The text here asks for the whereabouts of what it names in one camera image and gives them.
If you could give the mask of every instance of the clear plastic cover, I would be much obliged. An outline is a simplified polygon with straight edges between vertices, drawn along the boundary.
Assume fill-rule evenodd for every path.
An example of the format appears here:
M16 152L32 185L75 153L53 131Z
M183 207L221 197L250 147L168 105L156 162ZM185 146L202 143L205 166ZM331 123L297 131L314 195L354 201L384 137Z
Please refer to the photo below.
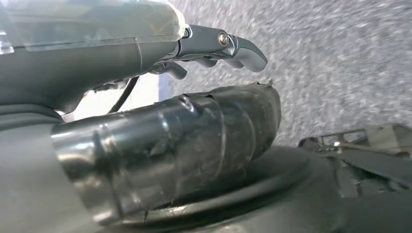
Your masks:
M21 39L12 45L30 51L177 41L187 26L181 12L166 0L0 2Z
M0 55L13 53L13 52L14 52L14 48L12 47L9 39L7 38L6 31L3 29L3 27L0 24Z

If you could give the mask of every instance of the gray plastic housing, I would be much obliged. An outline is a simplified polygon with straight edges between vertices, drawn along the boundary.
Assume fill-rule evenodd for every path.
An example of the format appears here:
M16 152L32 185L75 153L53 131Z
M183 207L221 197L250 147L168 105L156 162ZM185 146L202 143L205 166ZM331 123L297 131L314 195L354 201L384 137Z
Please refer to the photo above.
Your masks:
M184 19L172 6L157 0L129 2L2 2L1 40L7 40L7 46L13 49L3 54L0 51L0 106L34 104L69 113L86 91L147 73L176 48L184 33ZM67 19L57 15L52 7L51 12L42 9L45 3L58 6L65 14L74 14L73 7L90 10L81 17ZM160 16L154 13L157 10L162 13ZM101 28L111 37L86 41L87 33L98 34ZM131 28L135 28L135 33L131 33Z
M35 104L72 112L88 90L147 73L176 44L154 42L37 52L15 49L14 53L0 55L0 105Z

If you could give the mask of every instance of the cable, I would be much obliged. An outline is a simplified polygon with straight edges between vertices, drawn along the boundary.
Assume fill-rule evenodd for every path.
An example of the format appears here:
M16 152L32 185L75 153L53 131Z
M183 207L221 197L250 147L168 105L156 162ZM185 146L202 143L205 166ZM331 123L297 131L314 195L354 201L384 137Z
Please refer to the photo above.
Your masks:
M135 88L137 81L139 80L140 76L131 78L129 82L127 83L126 88L124 89L122 95L119 97L117 102L113 105L113 107L110 109L110 113L116 113L126 102L127 98L129 98L130 94L133 91L133 88Z

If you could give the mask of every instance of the bolt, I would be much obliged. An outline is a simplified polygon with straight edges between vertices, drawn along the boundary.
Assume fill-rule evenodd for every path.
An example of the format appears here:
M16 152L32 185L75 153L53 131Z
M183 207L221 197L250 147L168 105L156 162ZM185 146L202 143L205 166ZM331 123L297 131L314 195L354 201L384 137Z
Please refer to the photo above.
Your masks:
M225 32L220 32L218 36L219 44L223 47L227 46L227 34Z

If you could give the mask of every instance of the asphalt road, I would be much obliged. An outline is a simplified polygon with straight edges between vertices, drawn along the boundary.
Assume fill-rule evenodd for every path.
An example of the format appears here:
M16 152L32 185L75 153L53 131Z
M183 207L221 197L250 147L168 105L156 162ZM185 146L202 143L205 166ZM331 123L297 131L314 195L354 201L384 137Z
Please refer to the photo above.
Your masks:
M412 1L171 0L188 23L254 42L269 59L251 73L183 64L171 95L273 80L282 99L276 143L365 124L412 123Z

